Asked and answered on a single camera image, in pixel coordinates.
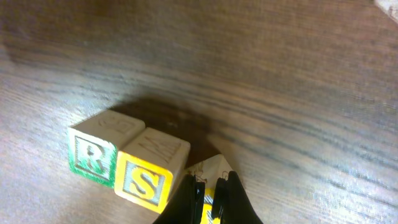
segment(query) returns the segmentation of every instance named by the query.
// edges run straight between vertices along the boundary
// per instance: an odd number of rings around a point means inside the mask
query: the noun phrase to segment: wooden surface
[[[264,223],[398,223],[398,26],[372,1],[0,1],[2,223],[152,223],[69,171],[112,108],[222,152]]]

